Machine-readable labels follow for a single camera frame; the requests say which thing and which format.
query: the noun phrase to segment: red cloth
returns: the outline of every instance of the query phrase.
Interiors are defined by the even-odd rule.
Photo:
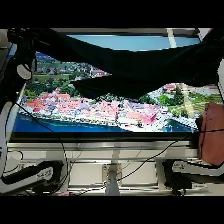
[[[201,131],[224,128],[224,105],[207,103]],[[199,148],[201,159],[214,165],[224,161],[224,131],[200,134]]]

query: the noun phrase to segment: display screen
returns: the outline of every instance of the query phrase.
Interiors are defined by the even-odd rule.
[[[73,38],[115,50],[161,50],[171,48],[168,37],[70,35]],[[199,43],[198,38],[175,38],[177,46]],[[16,46],[11,49],[9,58]],[[21,106],[54,132],[195,132],[195,119],[205,103],[222,103],[217,86],[202,88],[167,83],[158,90],[131,100],[107,94],[96,100],[83,98],[72,80],[111,75],[87,63],[60,62],[36,53],[33,72],[21,96]],[[18,110],[13,132],[49,132]]]

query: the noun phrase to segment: black cloth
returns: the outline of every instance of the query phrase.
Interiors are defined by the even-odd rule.
[[[138,98],[167,83],[195,87],[216,84],[224,54],[222,41],[132,52],[98,47],[51,29],[40,28],[36,32],[42,41],[37,44],[38,51],[64,62],[89,63],[112,74],[74,81],[73,85],[87,98],[106,93]]]

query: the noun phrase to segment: robotic arm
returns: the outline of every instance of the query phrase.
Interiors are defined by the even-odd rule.
[[[3,176],[7,159],[5,137],[7,118],[25,82],[32,78],[31,68],[35,53],[36,51],[47,52],[49,56],[58,60],[61,58],[57,53],[56,45],[51,44],[51,41],[55,41],[46,36],[42,38],[35,30],[9,29],[8,40],[17,44],[17,51],[8,62],[4,77],[0,82],[0,194],[2,195],[19,193],[30,187],[43,185],[47,187],[52,184],[57,186],[64,165],[63,161],[45,161],[38,166],[22,169],[6,177]],[[224,165],[219,167],[203,166],[175,160],[167,160],[163,165],[166,176],[165,185],[174,191],[189,189],[192,187],[192,182],[224,182]]]

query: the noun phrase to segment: water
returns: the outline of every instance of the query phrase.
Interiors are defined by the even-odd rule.
[[[48,121],[38,119],[41,124],[47,126],[54,132],[127,132],[118,127],[110,127],[94,124],[80,124],[72,122]],[[46,128],[39,125],[31,117],[18,114],[16,117],[13,132],[49,132]]]
[[[164,132],[192,132],[191,128],[175,121],[169,120],[168,124],[163,128]]]

